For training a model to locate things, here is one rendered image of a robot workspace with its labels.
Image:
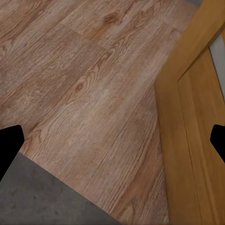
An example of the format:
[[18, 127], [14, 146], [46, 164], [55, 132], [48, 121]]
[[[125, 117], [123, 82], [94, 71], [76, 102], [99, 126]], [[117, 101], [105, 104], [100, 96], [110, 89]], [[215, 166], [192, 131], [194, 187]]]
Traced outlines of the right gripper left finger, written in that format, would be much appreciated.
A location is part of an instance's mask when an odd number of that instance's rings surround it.
[[0, 130], [0, 181], [24, 143], [21, 125]]

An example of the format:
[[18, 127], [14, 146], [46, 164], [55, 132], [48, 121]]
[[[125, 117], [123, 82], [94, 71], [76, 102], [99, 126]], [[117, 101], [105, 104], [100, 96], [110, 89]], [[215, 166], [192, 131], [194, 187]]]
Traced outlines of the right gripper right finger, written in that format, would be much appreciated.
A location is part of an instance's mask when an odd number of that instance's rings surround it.
[[217, 124], [214, 125], [210, 141], [225, 162], [225, 127]]

